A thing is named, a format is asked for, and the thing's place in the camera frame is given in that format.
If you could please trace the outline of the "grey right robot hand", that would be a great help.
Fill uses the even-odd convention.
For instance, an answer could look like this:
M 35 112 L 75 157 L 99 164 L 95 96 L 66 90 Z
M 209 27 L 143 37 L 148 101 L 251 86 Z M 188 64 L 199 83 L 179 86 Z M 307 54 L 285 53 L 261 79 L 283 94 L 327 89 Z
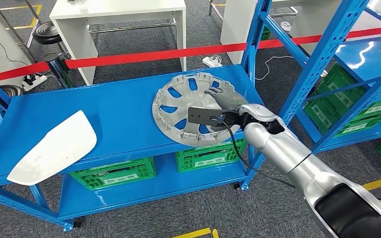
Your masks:
M 248 104 L 241 94 L 233 90 L 211 87 L 205 90 L 204 94 L 210 95 L 221 109 L 228 111 L 236 111 L 241 105 Z

